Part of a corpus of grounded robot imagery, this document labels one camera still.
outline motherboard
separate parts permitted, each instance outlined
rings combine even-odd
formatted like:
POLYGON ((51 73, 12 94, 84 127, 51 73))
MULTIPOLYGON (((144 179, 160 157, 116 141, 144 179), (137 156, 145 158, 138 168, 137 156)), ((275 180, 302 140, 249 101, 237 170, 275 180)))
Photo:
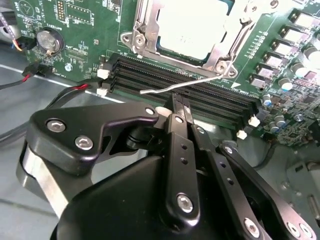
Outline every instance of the motherboard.
POLYGON ((320 119, 319 0, 12 2, 21 35, 36 40, 25 51, 28 60, 50 66, 57 76, 75 82, 113 76, 115 93, 155 106, 165 98, 137 89, 216 77, 180 92, 195 99, 200 119, 232 128, 237 110, 256 100, 259 116, 256 103, 243 109, 249 127, 241 123, 237 132, 271 133, 287 146, 313 139, 308 127, 320 119), (113 68, 105 68, 115 56, 120 62, 113 64, 121 67, 116 78, 119 71, 112 75, 113 68), (128 80, 134 75, 129 69, 141 74, 128 80), (154 82, 149 76, 157 69, 165 74, 154 82))

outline screw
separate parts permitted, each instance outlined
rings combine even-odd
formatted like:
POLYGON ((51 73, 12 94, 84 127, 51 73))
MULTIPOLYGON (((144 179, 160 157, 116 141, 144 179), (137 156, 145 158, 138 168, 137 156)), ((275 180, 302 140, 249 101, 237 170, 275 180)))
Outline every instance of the screw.
POLYGON ((300 191, 295 191, 294 193, 295 193, 295 195, 297 195, 298 197, 301 197, 301 196, 302 196, 302 193, 301 193, 300 191))
POLYGON ((232 154, 232 149, 231 149, 230 147, 225 146, 224 149, 225 149, 228 153, 232 154))
POLYGON ((290 188, 290 184, 287 182, 287 181, 283 181, 282 183, 281 183, 281 189, 282 190, 287 190, 287 189, 289 189, 290 188))
POLYGON ((299 238, 300 237, 300 232, 299 230, 296 228, 295 225, 293 225, 291 222, 287 222, 286 225, 288 226, 291 234, 293 236, 295 236, 296 238, 299 238))
POLYGON ((67 63, 66 65, 64 65, 64 69, 67 72, 71 72, 74 69, 74 67, 70 63, 67 63))
POLYGON ((176 116, 175 117, 175 120, 178 122, 178 123, 183 123, 184 121, 180 118, 180 117, 178 117, 178 116, 176 116))
POLYGON ((153 111, 151 108, 148 108, 148 107, 145 109, 145 111, 150 115, 155 114, 155 111, 153 111))
POLYGON ((177 200, 178 206, 185 213, 187 213, 187 214, 191 213, 192 210, 194 209, 194 206, 193 206, 190 198, 188 198, 187 196, 179 195, 176 200, 177 200))
POLYGON ((228 65, 225 61, 220 61, 217 63, 215 70, 219 74, 223 74, 225 70, 227 69, 228 65))
POLYGON ((205 133, 205 130, 204 130, 202 127, 200 127, 200 126, 198 126, 196 129, 197 129, 201 134, 204 134, 204 133, 205 133))
POLYGON ((66 130, 66 125, 59 120, 51 120, 46 124, 46 127, 54 133, 61 133, 66 130))
POLYGON ((254 237, 254 238, 259 238, 260 236, 260 231, 257 227, 257 225, 252 221, 250 220, 249 218, 245 218, 244 219, 244 225, 245 225, 245 228, 249 231, 249 233, 254 237))
POLYGON ((312 238, 312 232, 310 231, 309 228, 307 228, 304 224, 300 223, 299 224, 302 232, 308 237, 308 238, 312 238))
POLYGON ((145 37, 144 37, 143 35, 140 34, 140 35, 137 35, 137 36, 135 37, 135 43, 136 43, 139 47, 145 45, 145 42, 146 42, 146 40, 145 40, 145 37))
POLYGON ((74 143, 78 148, 85 151, 92 149, 94 146, 92 140, 87 136, 78 136, 74 143))

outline cable connector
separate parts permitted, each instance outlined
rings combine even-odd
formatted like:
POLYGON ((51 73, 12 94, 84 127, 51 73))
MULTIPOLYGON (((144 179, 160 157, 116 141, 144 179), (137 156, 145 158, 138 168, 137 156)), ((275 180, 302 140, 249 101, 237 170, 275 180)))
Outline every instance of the cable connector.
POLYGON ((21 49, 31 50, 37 46, 37 40, 35 38, 21 36, 16 41, 21 49))
POLYGON ((40 64, 39 62, 31 63, 27 66, 22 73, 22 76, 30 78, 38 74, 40 76, 45 76, 47 72, 51 70, 50 67, 40 64))

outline silver screw head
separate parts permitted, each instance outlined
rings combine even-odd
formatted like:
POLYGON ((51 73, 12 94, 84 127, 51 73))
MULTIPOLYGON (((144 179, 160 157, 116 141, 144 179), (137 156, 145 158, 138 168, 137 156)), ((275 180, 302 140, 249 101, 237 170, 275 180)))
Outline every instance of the silver screw head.
POLYGON ((181 208, 182 211, 184 211, 185 213, 191 213, 192 210, 194 209, 194 206, 192 204, 192 201, 190 200, 190 198, 188 198, 186 195, 179 195, 177 197, 177 203, 178 206, 181 208))
POLYGON ((151 108, 148 108, 148 107, 145 109, 145 111, 147 114, 150 114, 150 115, 155 114, 155 111, 153 111, 151 108))
POLYGON ((231 149, 230 147, 225 146, 224 149, 225 149, 228 153, 232 154, 232 149, 231 149))
POLYGON ((204 130, 202 127, 200 127, 200 126, 198 126, 196 129, 197 129, 201 134, 204 134, 204 133, 205 133, 205 130, 204 130))
POLYGON ((291 222, 287 222, 286 225, 288 226, 288 228, 293 236, 295 236, 296 238, 300 237, 300 232, 295 225, 293 225, 291 222))
POLYGON ((137 46, 142 47, 146 43, 146 39, 142 34, 139 34, 135 37, 135 43, 137 46))
POLYGON ((94 142, 87 136, 78 136, 74 143, 79 149, 85 151, 92 149, 94 146, 94 142))
POLYGON ((302 232, 303 232, 308 238, 311 239, 311 238, 312 238, 312 232, 310 231, 310 229, 307 228, 306 225, 304 225, 304 224, 302 224, 302 223, 300 223, 299 226, 300 226, 302 232))
POLYGON ((220 61, 215 66, 215 71, 219 74, 223 74, 227 69, 228 65, 225 61, 220 61))
POLYGON ((178 122, 178 123, 180 123, 180 124, 182 124, 184 121, 180 118, 180 117, 178 117, 178 116, 176 116, 175 117, 175 120, 178 122))
POLYGON ((54 133, 61 133, 66 130, 66 125, 59 120, 50 120, 47 122, 46 127, 54 133))
POLYGON ((244 225, 245 228, 248 230, 248 232, 254 237, 254 238, 259 238, 260 236, 260 231, 259 228, 257 227, 257 225, 250 220, 249 218, 245 218, 244 219, 244 225))

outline mounting hole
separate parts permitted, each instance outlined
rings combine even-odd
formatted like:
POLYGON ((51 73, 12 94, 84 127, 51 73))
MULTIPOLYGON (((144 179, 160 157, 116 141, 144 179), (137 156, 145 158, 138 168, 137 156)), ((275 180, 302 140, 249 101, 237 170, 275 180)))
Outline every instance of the mounting hole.
POLYGON ((151 108, 148 108, 148 107, 145 109, 145 111, 147 114, 150 114, 150 115, 155 114, 155 111, 153 111, 151 108))
POLYGON ((188 160, 185 159, 184 157, 181 157, 180 160, 181 160, 181 162, 182 162, 184 165, 187 165, 187 164, 188 164, 188 160))
POLYGON ((278 0, 272 0, 270 2, 270 6, 271 6, 272 9, 275 9, 278 5, 279 5, 279 1, 278 0))
POLYGON ((182 124, 184 121, 182 120, 182 118, 180 118, 180 117, 178 117, 178 116, 176 116, 175 117, 175 120, 178 122, 178 123, 180 123, 180 124, 182 124))
POLYGON ((125 41, 126 43, 129 42, 129 37, 128 37, 127 35, 125 35, 122 39, 123 39, 123 41, 125 41))
POLYGON ((228 181, 228 183, 229 183, 230 185, 235 184, 235 183, 234 183, 234 181, 232 181, 232 179, 231 179, 231 178, 227 178, 227 181, 228 181))

